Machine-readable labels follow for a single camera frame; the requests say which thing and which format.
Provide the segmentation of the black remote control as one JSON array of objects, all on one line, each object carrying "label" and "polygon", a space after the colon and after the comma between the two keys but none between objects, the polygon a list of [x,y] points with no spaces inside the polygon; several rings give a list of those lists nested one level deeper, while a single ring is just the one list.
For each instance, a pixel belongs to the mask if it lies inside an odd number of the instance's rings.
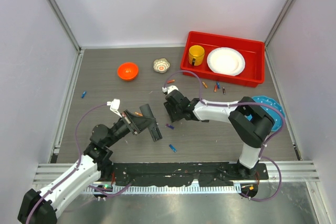
[{"label": "black remote control", "polygon": [[162,134],[160,132],[157,120],[154,117],[153,112],[152,112],[149,104],[144,104],[144,105],[140,106],[140,111],[141,111],[142,115],[145,118],[148,118],[149,121],[150,121],[150,124],[148,126],[148,130],[151,134],[152,140],[154,142],[161,140],[162,139]]}]

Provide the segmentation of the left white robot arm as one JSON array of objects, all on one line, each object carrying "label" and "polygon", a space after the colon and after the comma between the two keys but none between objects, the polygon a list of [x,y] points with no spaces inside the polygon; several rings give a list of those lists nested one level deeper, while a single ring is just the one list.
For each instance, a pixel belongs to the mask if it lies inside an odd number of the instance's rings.
[{"label": "left white robot arm", "polygon": [[70,203],[97,180],[107,181],[112,174],[110,146],[132,133],[149,130],[153,141],[162,139],[156,118],[148,104],[140,106],[141,116],[128,110],[107,127],[98,124],[92,129],[90,144],[79,159],[62,175],[44,188],[30,189],[23,197],[18,213],[20,223],[57,223]]}]

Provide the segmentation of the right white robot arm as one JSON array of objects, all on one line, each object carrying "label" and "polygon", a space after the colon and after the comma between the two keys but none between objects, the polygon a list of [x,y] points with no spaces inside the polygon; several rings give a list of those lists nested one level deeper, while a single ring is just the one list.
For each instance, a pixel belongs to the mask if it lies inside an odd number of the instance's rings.
[{"label": "right white robot arm", "polygon": [[200,98],[189,100],[176,87],[162,90],[166,99],[164,106],[172,122],[185,119],[231,124],[244,143],[236,174],[242,179],[255,175],[262,145],[275,124],[271,115],[250,97],[238,102],[211,102]]}]

